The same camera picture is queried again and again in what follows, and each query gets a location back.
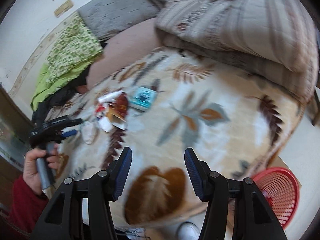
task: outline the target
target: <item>basket rim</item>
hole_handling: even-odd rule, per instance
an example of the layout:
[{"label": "basket rim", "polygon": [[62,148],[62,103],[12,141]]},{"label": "basket rim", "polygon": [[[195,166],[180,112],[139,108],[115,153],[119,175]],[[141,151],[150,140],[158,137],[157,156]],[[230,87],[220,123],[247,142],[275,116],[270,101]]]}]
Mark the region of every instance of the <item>basket rim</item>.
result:
[{"label": "basket rim", "polygon": [[292,218],[294,217],[295,212],[297,211],[298,208],[298,204],[299,204],[299,199],[300,199],[300,189],[299,189],[299,185],[298,185],[298,181],[295,177],[295,175],[292,173],[292,171],[289,171],[286,168],[283,167],[272,167],[272,168],[268,168],[264,171],[261,171],[260,173],[256,174],[255,176],[252,177],[253,181],[256,183],[257,181],[259,181],[260,179],[262,179],[264,176],[270,174],[270,173],[281,173],[283,175],[285,175],[293,184],[293,188],[294,191],[296,193],[295,196],[295,205],[293,208],[293,211],[291,213],[291,216],[289,217],[288,221],[283,225],[283,229],[285,229],[290,221],[292,220]]}]

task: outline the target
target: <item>lime green fabric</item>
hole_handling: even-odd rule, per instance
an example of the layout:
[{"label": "lime green fabric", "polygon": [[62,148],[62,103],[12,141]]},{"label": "lime green fabric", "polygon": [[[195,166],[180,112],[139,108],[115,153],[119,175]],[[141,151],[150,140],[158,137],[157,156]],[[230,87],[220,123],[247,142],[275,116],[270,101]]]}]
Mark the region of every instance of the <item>lime green fabric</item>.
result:
[{"label": "lime green fabric", "polygon": [[81,72],[102,53],[102,47],[79,15],[65,28],[43,64],[31,100],[36,111],[44,101]]}]

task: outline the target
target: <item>pink pillow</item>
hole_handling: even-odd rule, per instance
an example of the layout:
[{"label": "pink pillow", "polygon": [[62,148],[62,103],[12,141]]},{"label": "pink pillow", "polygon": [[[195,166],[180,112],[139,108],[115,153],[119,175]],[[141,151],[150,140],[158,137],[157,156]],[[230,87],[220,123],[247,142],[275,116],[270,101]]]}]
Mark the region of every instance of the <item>pink pillow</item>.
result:
[{"label": "pink pillow", "polygon": [[143,21],[107,41],[103,55],[90,67],[87,76],[88,89],[163,45],[156,33],[154,22],[155,18]]}]

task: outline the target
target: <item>gray handle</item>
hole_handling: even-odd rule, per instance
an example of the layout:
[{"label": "gray handle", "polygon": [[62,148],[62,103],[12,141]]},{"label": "gray handle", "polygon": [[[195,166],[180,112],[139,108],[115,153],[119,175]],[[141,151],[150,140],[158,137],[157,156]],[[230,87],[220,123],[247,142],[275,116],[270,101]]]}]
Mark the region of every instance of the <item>gray handle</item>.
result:
[{"label": "gray handle", "polygon": [[[47,143],[46,148],[47,148],[48,154],[50,154],[50,152],[54,149],[54,144],[55,142]],[[53,183],[55,183],[55,179],[54,179],[55,171],[49,168],[48,163],[44,158],[38,158],[36,160],[36,164],[37,164],[37,169],[38,169],[38,173],[41,181],[41,189],[44,190],[50,187]]]}]

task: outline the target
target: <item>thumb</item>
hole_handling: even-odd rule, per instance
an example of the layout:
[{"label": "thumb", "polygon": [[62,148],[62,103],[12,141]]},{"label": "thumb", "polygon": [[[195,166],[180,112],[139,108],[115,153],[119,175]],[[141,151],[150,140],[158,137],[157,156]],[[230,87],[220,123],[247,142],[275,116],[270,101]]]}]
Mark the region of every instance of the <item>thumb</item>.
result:
[{"label": "thumb", "polygon": [[42,158],[46,155],[46,150],[40,150],[39,148],[34,148],[26,154],[26,162],[34,161],[38,158]]}]

